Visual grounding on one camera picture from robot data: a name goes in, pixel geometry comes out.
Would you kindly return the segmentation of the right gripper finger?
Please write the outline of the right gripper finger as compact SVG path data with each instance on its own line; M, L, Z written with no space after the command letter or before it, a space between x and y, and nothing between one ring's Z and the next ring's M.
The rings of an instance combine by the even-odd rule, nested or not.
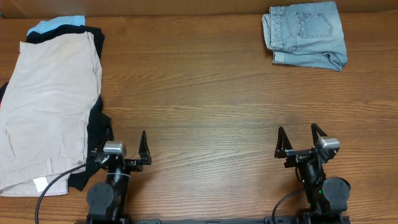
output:
M275 158L286 158L291 152L293 152L293 147L287 137L286 132L282 126L278 129L277 135L277 145L274 153Z
M327 134L318 126L317 123L311 124L313 144L316 145L319 137L325 137Z

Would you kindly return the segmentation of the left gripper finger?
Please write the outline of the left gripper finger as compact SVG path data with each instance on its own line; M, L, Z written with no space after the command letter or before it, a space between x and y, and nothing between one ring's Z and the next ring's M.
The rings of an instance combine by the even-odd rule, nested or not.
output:
M106 141L109 139L109 135L110 135L110 128L107 127L104 136L102 137L100 143L98 144L98 147L96 148L97 151L99 152L103 151L104 145L106 144Z
M147 145L147 136L146 131L143 130L141 141L139 145L139 156L141 158L142 165L151 165L152 164L152 157L149 151L149 147Z

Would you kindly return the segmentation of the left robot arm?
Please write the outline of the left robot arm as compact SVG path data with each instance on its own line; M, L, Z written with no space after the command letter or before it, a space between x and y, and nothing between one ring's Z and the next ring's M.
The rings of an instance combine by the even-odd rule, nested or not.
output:
M125 213L131 172L141 172L144 166L152 164L146 132L142 132L139 159L126 158L126 147L122 141L105 141L94 155L95 165L107 173L104 182L88 190L86 201L89 212L86 222L132 223L131 216Z

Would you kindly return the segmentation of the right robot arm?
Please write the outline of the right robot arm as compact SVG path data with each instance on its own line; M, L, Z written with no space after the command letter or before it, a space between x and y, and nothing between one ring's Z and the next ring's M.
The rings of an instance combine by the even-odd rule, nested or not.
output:
M313 146L310 149L296 151L293 149L284 128L278 129L277 145L274 157L285 159L286 168L295 169L296 178L302 183L298 189L282 199L273 208L272 223L349 223L347 211L351 186L340 177L328 178L323 164L332 160L340 150L337 138L328 136L317 124L311 124ZM308 208L297 210L294 216L278 217L278 207L287 199L305 193Z

